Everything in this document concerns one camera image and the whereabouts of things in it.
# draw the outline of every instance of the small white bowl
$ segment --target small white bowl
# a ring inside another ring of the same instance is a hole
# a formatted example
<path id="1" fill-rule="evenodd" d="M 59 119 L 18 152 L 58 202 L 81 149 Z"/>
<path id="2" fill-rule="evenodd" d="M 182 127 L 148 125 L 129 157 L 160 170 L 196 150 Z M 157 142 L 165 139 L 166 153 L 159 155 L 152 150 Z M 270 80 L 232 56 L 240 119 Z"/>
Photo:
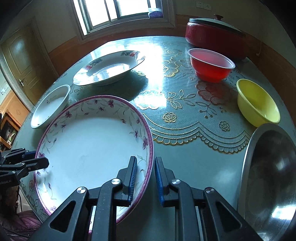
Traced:
<path id="1" fill-rule="evenodd" d="M 62 85 L 50 92 L 36 108 L 31 119 L 33 129 L 48 126 L 65 108 L 70 85 Z"/>

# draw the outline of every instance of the window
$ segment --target window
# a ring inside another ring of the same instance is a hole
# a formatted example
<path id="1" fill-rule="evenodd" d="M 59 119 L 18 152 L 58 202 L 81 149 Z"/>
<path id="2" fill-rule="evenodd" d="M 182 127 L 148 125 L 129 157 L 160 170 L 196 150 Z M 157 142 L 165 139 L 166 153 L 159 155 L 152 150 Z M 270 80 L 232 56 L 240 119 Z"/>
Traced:
<path id="1" fill-rule="evenodd" d="M 118 24 L 122 27 L 126 27 L 125 31 L 127 31 L 127 29 L 131 31 L 145 27 L 172 28 L 175 25 L 172 0 L 71 1 L 73 13 L 78 23 L 82 39 L 86 38 L 87 35 L 93 36 L 93 33 L 98 30 L 100 30 L 100 36 L 102 36 L 104 32 L 106 35 L 108 32 L 109 34 L 119 32 L 118 29 L 114 31 L 115 27 L 119 27 Z M 149 18 L 149 12 L 155 10 L 160 10 L 160 13 L 154 18 Z"/>

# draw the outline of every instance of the electrical outlet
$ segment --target electrical outlet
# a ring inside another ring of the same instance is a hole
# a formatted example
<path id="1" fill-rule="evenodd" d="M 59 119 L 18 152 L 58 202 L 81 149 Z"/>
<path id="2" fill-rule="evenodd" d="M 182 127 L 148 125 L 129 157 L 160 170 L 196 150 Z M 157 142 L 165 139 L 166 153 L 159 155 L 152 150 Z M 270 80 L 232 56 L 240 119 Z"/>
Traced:
<path id="1" fill-rule="evenodd" d="M 203 2 L 196 2 L 196 7 L 204 8 L 204 3 Z"/>
<path id="2" fill-rule="evenodd" d="M 208 3 L 205 3 L 203 8 L 212 11 L 212 6 Z"/>

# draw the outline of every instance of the screw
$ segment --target screw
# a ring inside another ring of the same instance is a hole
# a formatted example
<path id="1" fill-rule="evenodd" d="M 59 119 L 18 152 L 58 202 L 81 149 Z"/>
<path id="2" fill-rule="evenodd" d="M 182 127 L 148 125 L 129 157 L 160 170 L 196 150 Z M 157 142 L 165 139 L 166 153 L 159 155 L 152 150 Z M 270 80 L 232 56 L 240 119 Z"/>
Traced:
<path id="1" fill-rule="evenodd" d="M 181 181 L 179 179 L 172 179 L 172 184 L 179 185 Z"/>
<path id="2" fill-rule="evenodd" d="M 79 187 L 79 188 L 77 188 L 77 192 L 79 194 L 85 193 L 85 191 L 86 191 L 86 188 L 85 187 Z"/>
<path id="3" fill-rule="evenodd" d="M 214 188 L 206 188 L 205 191 L 207 193 L 211 193 L 211 192 L 215 191 L 215 189 Z"/>
<path id="4" fill-rule="evenodd" d="M 119 184 L 120 182 L 121 182 L 121 180 L 118 179 L 118 178 L 114 178 L 114 179 L 112 179 L 112 181 L 111 181 L 111 183 L 112 183 L 113 185 L 117 185 L 117 184 Z"/>

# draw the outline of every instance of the yellow bowl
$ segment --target yellow bowl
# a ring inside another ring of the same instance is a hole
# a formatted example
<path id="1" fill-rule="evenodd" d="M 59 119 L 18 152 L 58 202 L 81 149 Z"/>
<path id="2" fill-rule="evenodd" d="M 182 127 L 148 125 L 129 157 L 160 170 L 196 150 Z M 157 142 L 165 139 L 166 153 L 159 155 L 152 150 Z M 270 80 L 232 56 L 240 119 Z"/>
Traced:
<path id="1" fill-rule="evenodd" d="M 237 104 L 243 116 L 253 126 L 271 122 L 278 124 L 281 116 L 272 97 L 256 83 L 239 79 L 237 81 Z"/>

